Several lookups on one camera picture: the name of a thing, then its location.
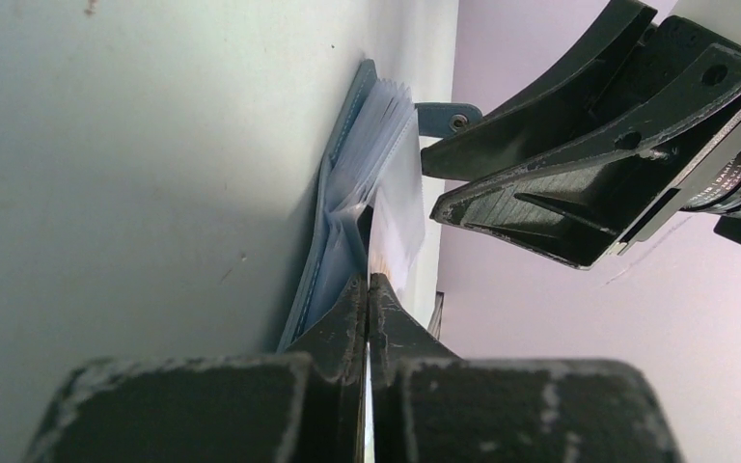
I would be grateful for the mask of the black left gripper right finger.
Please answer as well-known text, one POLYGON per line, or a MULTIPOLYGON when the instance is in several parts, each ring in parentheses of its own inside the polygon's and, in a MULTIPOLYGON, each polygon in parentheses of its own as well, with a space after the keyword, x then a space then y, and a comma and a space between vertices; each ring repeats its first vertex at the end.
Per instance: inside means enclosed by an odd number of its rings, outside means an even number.
POLYGON ((465 360, 370 277, 379 462, 679 462, 655 392, 607 359, 465 360))

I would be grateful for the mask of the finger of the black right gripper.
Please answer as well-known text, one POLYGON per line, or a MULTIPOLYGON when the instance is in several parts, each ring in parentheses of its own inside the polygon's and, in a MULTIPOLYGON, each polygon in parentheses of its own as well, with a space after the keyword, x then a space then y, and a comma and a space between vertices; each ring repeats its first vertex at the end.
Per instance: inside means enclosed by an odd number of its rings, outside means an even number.
POLYGON ((590 113, 650 28, 655 9, 612 1, 563 56, 479 122, 423 149, 424 175, 472 181, 589 130, 590 113))

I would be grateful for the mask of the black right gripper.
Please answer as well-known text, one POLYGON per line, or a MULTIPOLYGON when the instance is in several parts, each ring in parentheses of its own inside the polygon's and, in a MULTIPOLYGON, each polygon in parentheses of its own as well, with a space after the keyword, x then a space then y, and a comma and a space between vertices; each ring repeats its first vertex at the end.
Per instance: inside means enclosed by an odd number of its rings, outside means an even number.
POLYGON ((441 196, 432 218, 579 269, 713 214, 741 245, 741 45, 672 15, 647 29, 588 132, 441 196))

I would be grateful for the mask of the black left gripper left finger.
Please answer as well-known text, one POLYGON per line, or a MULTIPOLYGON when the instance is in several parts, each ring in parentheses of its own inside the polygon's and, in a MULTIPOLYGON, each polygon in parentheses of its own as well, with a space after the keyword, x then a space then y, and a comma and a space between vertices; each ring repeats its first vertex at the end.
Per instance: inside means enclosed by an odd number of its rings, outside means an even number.
POLYGON ((279 354, 98 359, 51 399, 27 462, 359 462, 368 282, 279 354))

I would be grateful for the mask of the blue card holder wallet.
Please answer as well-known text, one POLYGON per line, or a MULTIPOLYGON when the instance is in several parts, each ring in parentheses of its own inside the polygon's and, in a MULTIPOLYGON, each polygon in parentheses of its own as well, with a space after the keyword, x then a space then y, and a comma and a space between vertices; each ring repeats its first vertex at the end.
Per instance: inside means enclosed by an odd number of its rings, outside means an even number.
POLYGON ((467 103, 416 103, 408 86, 377 75, 374 60, 360 62, 320 162, 313 239, 278 351, 324 317, 350 277, 370 275, 375 188, 413 113, 419 141, 448 138, 482 118, 467 103))

